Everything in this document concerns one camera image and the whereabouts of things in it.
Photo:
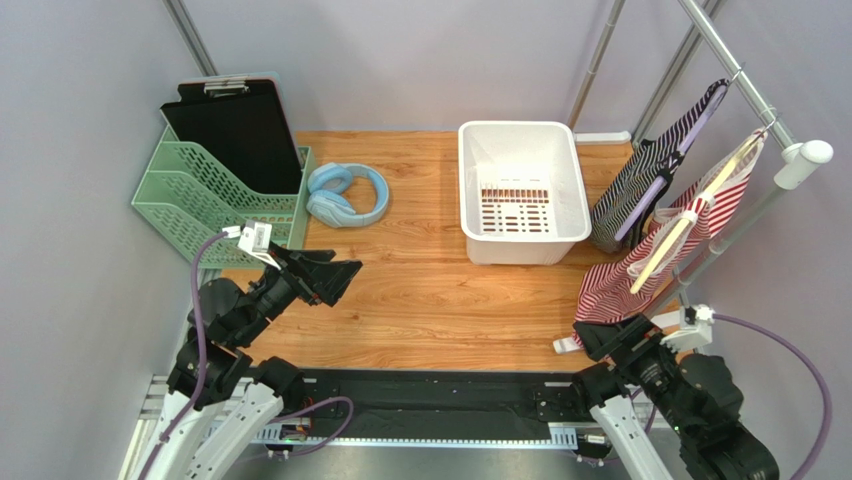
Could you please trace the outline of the cream hanger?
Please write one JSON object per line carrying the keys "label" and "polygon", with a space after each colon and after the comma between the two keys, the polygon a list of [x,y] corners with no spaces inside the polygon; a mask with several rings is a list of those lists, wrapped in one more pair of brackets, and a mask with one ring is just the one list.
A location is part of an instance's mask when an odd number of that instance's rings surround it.
{"label": "cream hanger", "polygon": [[[755,144],[758,142],[763,142],[765,140],[766,133],[770,131],[780,119],[781,114],[777,113],[768,125],[764,126],[762,130],[755,133],[747,143],[743,143],[742,145],[740,145],[738,149],[730,155],[728,161],[721,168],[717,169],[713,173],[713,176],[711,177],[711,182],[707,184],[704,189],[697,194],[697,198],[707,203],[708,205],[710,203],[714,203],[715,193],[737,170],[738,165],[741,164],[743,160],[749,156]],[[637,294],[641,290],[643,285],[647,282],[648,278],[654,274],[654,271],[657,269],[658,265],[666,258],[669,251],[674,248],[674,245],[681,238],[686,239],[688,237],[688,233],[686,233],[686,230],[691,229],[692,225],[697,221],[697,219],[700,217],[700,214],[704,210],[704,206],[702,206],[697,211],[687,210],[678,218],[678,222],[666,231],[666,236],[662,240],[659,240],[658,243],[655,245],[652,251],[652,255],[650,256],[647,264],[645,265],[641,273],[637,276],[634,283],[631,285],[631,294]]]}

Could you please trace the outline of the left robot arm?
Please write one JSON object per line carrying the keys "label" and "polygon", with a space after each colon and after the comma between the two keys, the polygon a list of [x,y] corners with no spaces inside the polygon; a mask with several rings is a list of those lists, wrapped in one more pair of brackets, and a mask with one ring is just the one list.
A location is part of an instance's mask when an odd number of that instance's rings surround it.
{"label": "left robot arm", "polygon": [[255,364],[244,350],[297,301],[335,306],[363,264],[276,244],[262,256],[246,289],[229,278],[194,284],[189,337],[132,478],[220,479],[268,424],[326,406],[309,401],[299,367],[275,356]]}

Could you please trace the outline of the red white striped tank top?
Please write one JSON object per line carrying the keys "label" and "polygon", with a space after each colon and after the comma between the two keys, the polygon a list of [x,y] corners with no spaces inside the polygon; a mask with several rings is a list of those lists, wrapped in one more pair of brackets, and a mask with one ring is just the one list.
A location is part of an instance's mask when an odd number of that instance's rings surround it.
{"label": "red white striped tank top", "polygon": [[[743,143],[747,143],[758,130],[753,131]],[[655,294],[669,283],[673,269],[688,257],[696,247],[716,237],[736,213],[751,173],[764,148],[765,140],[753,147],[749,156],[738,165],[737,170],[715,193],[715,202],[699,200],[697,194],[711,182],[713,173],[721,168],[738,149],[720,160],[700,180],[685,190],[670,206],[654,210],[645,232],[645,237],[623,259],[593,266],[584,276],[578,297],[575,322],[616,323],[644,310]],[[658,265],[637,294],[630,287],[647,264],[655,245],[666,236],[666,231],[678,222],[687,210],[705,210],[686,230],[688,237],[681,238],[666,258]]]}

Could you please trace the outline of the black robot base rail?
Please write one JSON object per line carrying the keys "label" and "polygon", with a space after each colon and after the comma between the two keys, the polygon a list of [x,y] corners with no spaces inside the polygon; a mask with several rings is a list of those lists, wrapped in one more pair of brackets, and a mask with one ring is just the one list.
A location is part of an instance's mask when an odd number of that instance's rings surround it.
{"label": "black robot base rail", "polygon": [[611,455],[601,426],[569,395],[567,372],[308,369],[305,418],[273,420],[252,443],[563,450]]}

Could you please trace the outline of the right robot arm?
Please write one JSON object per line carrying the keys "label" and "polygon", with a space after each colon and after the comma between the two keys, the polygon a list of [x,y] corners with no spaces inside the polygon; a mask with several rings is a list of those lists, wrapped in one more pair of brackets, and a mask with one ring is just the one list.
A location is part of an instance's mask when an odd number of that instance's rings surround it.
{"label": "right robot arm", "polygon": [[692,478],[779,478],[772,453],[740,421],[744,395],[721,357],[678,359],[663,331],[643,315],[609,324],[578,322],[574,329],[595,363],[573,375],[572,392],[580,409],[603,428],[631,478],[671,476],[634,417],[631,385],[675,431]]}

